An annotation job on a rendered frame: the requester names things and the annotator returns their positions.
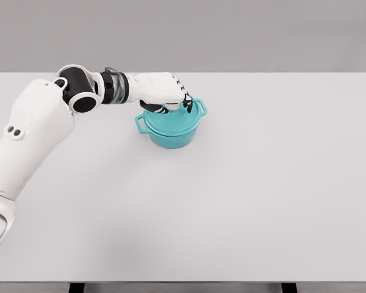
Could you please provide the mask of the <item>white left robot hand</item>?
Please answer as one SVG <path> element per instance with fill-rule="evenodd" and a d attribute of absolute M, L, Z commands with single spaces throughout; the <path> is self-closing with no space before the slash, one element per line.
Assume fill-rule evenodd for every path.
<path fill-rule="evenodd" d="M 140 73 L 136 75 L 140 106 L 148 112 L 167 114 L 183 105 L 190 114 L 193 98 L 183 83 L 169 72 Z"/>

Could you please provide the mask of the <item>teal pot lid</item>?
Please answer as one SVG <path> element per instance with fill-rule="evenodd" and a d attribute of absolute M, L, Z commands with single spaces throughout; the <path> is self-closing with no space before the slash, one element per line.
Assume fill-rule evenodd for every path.
<path fill-rule="evenodd" d="M 200 120 L 202 115 L 200 102 L 202 102 L 201 99 L 193 100 L 190 113 L 183 104 L 180 104 L 177 110 L 171 110 L 166 114 L 145 110 L 143 112 L 144 122 L 149 129 L 163 136 L 178 136 L 189 131 Z"/>

